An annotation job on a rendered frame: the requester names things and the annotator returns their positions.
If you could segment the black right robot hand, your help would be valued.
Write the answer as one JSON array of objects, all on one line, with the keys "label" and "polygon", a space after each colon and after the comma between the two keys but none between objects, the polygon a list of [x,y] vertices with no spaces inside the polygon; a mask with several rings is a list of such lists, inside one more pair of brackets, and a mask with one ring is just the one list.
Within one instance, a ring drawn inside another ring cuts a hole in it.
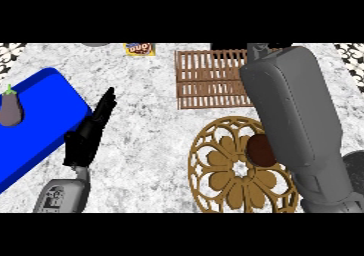
[{"label": "black right robot hand", "polygon": [[[268,43],[269,48],[287,48],[293,45],[291,42],[287,43]],[[241,50],[247,49],[247,43],[235,43],[235,42],[222,42],[222,43],[210,43],[212,50]]]}]

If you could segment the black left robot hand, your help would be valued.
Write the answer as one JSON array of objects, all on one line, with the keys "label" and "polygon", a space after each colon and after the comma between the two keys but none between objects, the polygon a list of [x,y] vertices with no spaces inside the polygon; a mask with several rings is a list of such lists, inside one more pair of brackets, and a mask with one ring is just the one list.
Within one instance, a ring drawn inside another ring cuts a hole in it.
[{"label": "black left robot hand", "polygon": [[88,167],[91,165],[101,143],[102,131],[116,105],[114,88],[110,87],[101,97],[94,114],[83,119],[77,129],[69,131],[64,135],[66,166]]}]

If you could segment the brown wooden tiered shelf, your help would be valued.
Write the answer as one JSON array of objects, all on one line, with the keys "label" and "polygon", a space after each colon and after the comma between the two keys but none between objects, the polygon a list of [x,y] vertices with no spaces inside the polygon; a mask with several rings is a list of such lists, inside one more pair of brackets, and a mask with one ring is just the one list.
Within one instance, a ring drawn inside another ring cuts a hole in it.
[{"label": "brown wooden tiered shelf", "polygon": [[252,107],[240,79],[240,68],[246,63],[244,49],[176,51],[178,108]]}]

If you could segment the gold round openwork placemat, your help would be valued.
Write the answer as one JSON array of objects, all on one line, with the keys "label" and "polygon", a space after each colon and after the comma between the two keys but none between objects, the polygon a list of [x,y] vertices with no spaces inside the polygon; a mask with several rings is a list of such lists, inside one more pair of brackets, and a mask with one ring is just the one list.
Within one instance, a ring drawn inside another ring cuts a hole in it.
[{"label": "gold round openwork placemat", "polygon": [[249,139],[259,134],[265,134],[259,121],[229,116],[215,120],[194,139],[188,181],[203,212],[296,211],[299,193],[287,168],[280,163],[258,167],[246,156]]}]

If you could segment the dark red bell pepper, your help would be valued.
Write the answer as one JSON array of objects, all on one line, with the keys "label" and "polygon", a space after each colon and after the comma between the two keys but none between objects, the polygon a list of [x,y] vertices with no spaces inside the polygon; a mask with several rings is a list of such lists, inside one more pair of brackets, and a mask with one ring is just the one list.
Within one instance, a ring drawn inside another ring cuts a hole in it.
[{"label": "dark red bell pepper", "polygon": [[274,151],[265,134],[255,134],[247,142],[246,154],[252,163],[260,167],[271,167],[277,163]]}]

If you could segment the blue cutting board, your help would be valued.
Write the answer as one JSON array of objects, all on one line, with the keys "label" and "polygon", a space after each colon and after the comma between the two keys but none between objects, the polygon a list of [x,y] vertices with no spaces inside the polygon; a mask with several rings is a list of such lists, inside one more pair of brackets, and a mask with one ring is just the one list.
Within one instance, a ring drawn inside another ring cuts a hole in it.
[{"label": "blue cutting board", "polygon": [[0,194],[64,144],[64,133],[74,131],[92,114],[55,68],[42,69],[12,89],[24,119],[14,127],[0,125]]}]

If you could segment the purple eggplant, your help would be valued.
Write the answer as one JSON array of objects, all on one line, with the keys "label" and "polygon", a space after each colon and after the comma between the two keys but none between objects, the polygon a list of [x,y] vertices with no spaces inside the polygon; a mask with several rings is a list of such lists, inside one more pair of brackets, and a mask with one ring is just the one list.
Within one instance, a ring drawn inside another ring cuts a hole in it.
[{"label": "purple eggplant", "polygon": [[11,127],[23,121],[23,106],[18,99],[18,92],[8,88],[2,93],[0,125]]}]

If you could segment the yellow snack bag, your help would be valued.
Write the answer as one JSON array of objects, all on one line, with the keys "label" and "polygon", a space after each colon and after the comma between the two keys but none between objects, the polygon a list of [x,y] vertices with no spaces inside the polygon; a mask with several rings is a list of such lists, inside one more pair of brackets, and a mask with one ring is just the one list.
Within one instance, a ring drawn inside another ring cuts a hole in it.
[{"label": "yellow snack bag", "polygon": [[154,43],[125,43],[123,48],[128,56],[154,56],[156,55]]}]

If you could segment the dark grey round pan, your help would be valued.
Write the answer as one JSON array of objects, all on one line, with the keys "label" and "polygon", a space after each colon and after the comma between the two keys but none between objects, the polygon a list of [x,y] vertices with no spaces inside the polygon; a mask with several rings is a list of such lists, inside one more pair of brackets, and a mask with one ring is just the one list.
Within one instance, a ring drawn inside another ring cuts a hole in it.
[{"label": "dark grey round pan", "polygon": [[349,178],[355,191],[364,195],[364,150],[343,156]]}]

